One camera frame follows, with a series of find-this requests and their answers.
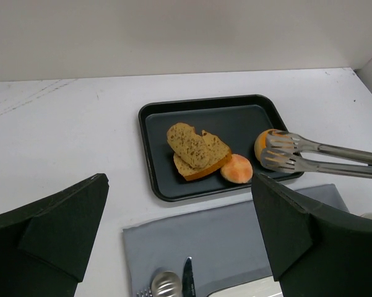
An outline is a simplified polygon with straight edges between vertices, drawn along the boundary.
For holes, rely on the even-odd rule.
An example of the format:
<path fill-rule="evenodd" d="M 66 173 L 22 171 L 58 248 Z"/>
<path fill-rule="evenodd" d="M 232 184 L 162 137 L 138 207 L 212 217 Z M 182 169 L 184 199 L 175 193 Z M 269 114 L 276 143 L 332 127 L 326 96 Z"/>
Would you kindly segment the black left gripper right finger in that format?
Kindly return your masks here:
<path fill-rule="evenodd" d="M 372 296 L 372 220 L 299 194 L 264 174 L 254 207 L 284 296 Z"/>

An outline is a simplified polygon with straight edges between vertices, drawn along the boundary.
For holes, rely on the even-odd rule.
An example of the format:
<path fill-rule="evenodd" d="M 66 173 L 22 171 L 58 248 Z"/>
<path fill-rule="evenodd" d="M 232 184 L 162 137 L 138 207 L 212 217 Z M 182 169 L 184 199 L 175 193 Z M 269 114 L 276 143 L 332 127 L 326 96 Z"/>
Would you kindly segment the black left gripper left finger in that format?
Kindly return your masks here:
<path fill-rule="evenodd" d="M 106 174 L 0 214 L 0 296 L 74 296 L 108 196 Z"/>

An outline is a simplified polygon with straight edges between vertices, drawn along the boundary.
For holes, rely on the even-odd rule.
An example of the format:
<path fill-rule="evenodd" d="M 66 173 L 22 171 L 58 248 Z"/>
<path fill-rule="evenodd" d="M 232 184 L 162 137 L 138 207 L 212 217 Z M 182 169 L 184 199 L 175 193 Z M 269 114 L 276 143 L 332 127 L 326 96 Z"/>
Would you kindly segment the metal tongs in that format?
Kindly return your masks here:
<path fill-rule="evenodd" d="M 266 147 L 261 154 L 261 165 L 282 173 L 325 173 L 372 179 L 372 153 L 322 144 L 298 134 L 282 131 L 291 141 L 282 149 Z"/>

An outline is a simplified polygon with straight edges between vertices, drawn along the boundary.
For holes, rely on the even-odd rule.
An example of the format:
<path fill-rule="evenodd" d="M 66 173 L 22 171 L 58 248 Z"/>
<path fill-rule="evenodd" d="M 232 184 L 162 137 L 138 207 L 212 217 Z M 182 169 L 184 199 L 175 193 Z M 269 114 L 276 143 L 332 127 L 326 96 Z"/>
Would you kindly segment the small round bun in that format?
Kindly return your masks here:
<path fill-rule="evenodd" d="M 232 154 L 231 160 L 220 169 L 220 173 L 231 183 L 245 184 L 253 177 L 253 167 L 244 156 Z"/>

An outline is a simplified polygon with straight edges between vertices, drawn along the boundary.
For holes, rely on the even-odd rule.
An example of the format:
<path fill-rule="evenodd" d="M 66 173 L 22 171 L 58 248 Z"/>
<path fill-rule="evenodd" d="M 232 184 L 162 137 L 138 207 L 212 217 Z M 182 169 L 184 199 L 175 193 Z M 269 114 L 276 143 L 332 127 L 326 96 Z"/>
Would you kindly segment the bottom brown bread slice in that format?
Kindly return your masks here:
<path fill-rule="evenodd" d="M 205 176 L 212 174 L 213 172 L 221 169 L 225 164 L 231 160 L 231 152 L 224 155 L 222 158 L 212 157 L 208 162 L 207 166 L 203 168 L 192 168 L 185 161 L 183 161 L 177 154 L 173 154 L 173 161 L 178 173 L 186 181 L 194 181 L 201 179 Z"/>

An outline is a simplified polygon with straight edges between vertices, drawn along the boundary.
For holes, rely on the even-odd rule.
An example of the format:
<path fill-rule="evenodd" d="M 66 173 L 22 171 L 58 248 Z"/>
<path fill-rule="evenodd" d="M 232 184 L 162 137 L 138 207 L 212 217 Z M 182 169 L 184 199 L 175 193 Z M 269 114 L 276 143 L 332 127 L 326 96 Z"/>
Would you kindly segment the brown bread slice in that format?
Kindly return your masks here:
<path fill-rule="evenodd" d="M 212 174 L 213 172 L 221 169 L 225 164 L 231 160 L 231 152 L 224 155 L 222 158 L 212 157 L 208 162 L 207 166 L 203 168 L 192 168 L 185 161 L 183 161 L 177 154 L 173 154 L 173 161 L 178 173 L 186 181 L 194 181 L 201 179 L 205 176 Z"/>
<path fill-rule="evenodd" d="M 222 158 L 230 147 L 217 135 L 205 130 L 198 134 L 186 123 L 176 123 L 167 131 L 167 142 L 175 154 L 192 168 L 207 166 L 212 157 Z"/>

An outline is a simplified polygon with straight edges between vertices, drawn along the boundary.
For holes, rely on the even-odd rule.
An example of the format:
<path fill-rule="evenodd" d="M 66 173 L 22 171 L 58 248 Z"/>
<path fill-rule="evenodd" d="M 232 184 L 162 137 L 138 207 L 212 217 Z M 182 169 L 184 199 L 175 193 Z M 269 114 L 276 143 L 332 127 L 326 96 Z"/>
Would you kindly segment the top brown bread slice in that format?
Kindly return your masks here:
<path fill-rule="evenodd" d="M 205 130 L 198 134 L 186 123 L 176 123 L 167 131 L 167 142 L 175 154 L 192 168 L 207 166 L 212 157 L 222 158 L 230 147 L 217 135 Z"/>

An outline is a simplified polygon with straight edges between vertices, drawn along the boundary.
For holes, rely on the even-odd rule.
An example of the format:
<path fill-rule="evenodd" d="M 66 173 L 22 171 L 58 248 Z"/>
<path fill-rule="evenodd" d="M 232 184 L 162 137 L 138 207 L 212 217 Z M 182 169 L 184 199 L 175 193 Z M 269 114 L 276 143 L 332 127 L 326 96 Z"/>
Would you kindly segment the white rectangular plate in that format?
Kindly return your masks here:
<path fill-rule="evenodd" d="M 272 276 L 211 293 L 209 297 L 283 297 L 280 283 Z"/>

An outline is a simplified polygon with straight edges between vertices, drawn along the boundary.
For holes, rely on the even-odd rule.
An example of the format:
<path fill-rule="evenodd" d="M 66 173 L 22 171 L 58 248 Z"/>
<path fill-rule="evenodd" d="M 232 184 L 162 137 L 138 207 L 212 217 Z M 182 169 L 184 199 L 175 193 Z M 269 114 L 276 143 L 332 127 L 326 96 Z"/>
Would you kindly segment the grey cloth placemat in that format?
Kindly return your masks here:
<path fill-rule="evenodd" d="M 181 275 L 187 257 L 197 296 L 272 275 L 250 199 L 127 228 L 123 240 L 132 296 L 157 272 Z"/>

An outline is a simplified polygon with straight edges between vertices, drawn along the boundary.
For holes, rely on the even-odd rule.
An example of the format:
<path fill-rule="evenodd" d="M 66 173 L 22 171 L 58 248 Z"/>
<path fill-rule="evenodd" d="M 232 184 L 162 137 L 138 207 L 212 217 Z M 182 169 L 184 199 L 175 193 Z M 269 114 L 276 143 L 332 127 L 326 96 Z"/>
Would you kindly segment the metal fork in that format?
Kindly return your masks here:
<path fill-rule="evenodd" d="M 137 297 L 153 297 L 152 291 L 150 288 L 144 288 L 142 290 L 137 291 Z"/>

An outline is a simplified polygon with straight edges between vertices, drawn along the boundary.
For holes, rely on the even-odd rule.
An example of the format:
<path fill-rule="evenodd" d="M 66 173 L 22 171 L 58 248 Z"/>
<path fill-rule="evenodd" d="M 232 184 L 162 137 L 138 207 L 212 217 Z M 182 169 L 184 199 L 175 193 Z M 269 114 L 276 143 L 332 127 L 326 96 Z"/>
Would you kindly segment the orange bagel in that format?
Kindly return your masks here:
<path fill-rule="evenodd" d="M 266 148 L 282 149 L 289 147 L 291 141 L 288 137 L 280 134 L 282 132 L 278 129 L 268 129 L 258 135 L 254 143 L 254 154 L 259 162 L 261 162 L 262 151 Z M 267 140 L 267 136 L 274 136 L 274 140 Z"/>

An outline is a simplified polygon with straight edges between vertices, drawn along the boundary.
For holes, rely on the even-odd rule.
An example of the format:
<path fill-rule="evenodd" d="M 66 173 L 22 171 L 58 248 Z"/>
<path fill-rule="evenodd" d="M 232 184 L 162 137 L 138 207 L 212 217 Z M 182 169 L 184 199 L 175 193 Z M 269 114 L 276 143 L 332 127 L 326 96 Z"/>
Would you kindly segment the metal spoon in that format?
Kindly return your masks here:
<path fill-rule="evenodd" d="M 176 273 L 163 271 L 152 280 L 151 291 L 153 297 L 181 297 L 182 283 Z"/>

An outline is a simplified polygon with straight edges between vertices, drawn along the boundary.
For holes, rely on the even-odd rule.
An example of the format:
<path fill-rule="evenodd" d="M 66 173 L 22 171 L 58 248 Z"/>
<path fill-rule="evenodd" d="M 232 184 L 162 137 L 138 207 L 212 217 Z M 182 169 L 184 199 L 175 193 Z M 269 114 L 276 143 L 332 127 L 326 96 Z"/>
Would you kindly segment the metal knife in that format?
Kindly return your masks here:
<path fill-rule="evenodd" d="M 182 297 L 196 297 L 194 276 L 192 271 L 192 257 L 187 257 L 182 275 Z"/>

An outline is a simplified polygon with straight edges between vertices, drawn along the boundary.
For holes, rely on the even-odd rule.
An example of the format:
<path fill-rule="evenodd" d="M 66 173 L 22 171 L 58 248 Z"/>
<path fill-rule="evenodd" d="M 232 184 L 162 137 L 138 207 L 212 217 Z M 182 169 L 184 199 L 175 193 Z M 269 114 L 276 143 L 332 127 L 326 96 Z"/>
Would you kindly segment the black baking tray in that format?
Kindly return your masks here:
<path fill-rule="evenodd" d="M 176 202 L 250 186 L 250 174 L 276 181 L 301 173 L 262 167 L 254 153 L 260 133 L 286 130 L 273 102 L 262 95 L 149 103 L 139 125 L 154 194 Z"/>

